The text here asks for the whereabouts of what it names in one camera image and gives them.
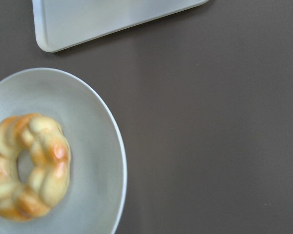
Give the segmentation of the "twisted glazed donut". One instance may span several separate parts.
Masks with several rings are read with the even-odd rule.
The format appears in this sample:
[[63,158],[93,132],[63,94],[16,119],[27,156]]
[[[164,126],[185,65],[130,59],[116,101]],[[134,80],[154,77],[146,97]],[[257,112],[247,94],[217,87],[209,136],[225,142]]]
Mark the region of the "twisted glazed donut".
[[[27,150],[33,163],[27,181],[18,173],[18,157]],[[23,222],[45,216],[66,194],[70,147],[60,124],[30,113],[0,123],[0,216]]]

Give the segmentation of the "cream rabbit tray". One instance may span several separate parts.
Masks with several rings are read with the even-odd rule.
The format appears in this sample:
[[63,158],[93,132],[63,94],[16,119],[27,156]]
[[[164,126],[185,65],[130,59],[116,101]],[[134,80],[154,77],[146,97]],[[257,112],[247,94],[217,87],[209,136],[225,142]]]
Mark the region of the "cream rabbit tray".
[[204,0],[34,0],[38,46],[54,53],[204,4]]

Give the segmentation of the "white round plate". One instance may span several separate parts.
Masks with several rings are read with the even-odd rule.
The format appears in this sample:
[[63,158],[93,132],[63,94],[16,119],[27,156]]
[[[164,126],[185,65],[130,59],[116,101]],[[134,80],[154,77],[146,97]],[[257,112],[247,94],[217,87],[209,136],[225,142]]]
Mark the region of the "white round plate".
[[126,197],[126,154],[100,96],[57,69],[24,70],[0,81],[0,121],[37,112],[57,120],[71,148],[70,185],[46,216],[18,223],[0,217],[0,234],[113,234]]

